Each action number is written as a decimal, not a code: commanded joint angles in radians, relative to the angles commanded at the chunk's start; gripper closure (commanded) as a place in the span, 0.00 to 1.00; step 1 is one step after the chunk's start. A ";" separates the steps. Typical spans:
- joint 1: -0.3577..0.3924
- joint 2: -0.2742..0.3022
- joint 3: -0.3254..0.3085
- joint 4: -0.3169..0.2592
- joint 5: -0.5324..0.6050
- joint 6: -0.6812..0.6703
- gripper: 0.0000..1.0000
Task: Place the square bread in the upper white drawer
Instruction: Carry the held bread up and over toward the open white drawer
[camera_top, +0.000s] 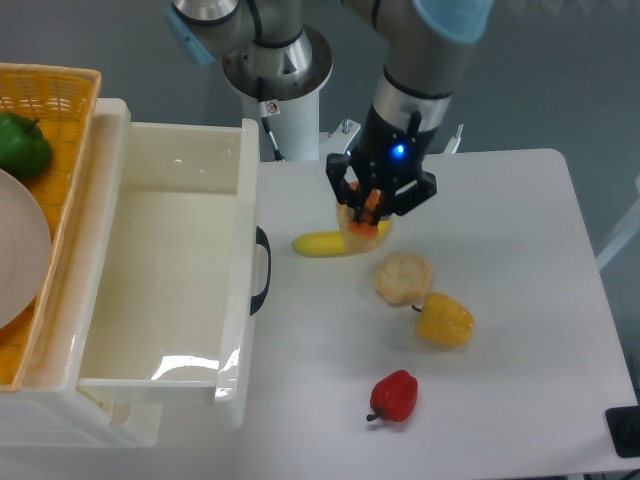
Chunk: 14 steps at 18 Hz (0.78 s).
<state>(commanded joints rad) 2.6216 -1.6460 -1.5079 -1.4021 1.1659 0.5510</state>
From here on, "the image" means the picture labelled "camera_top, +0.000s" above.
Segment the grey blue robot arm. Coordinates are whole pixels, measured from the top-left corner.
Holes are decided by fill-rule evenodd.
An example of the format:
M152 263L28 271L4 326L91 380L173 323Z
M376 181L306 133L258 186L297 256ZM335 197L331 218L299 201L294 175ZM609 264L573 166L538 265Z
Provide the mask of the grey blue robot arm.
M291 121L269 103L298 101L346 66L371 104L358 142L332 153L337 201L359 223L404 215L437 190L423 157L459 88L492 10L489 1L172 1L167 22L197 63L221 62L251 104L277 159L291 158Z

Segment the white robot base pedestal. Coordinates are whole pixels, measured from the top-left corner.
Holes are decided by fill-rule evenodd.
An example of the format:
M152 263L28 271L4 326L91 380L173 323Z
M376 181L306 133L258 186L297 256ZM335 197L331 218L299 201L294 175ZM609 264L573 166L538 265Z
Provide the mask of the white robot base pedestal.
M269 101L269 127L286 161L324 161L329 154L350 150L361 124L344 119L334 130L322 132L319 110L319 90L294 100Z

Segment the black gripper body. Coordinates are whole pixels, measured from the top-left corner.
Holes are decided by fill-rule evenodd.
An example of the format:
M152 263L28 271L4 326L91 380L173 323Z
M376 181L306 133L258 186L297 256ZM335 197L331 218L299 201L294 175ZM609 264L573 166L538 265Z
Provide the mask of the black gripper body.
M436 195L435 175L422 168L435 132L422 131L421 121L415 109L402 129L371 108L353 152L327 156L326 175L337 202L350 208L351 190L385 190L393 195L391 216L404 216Z

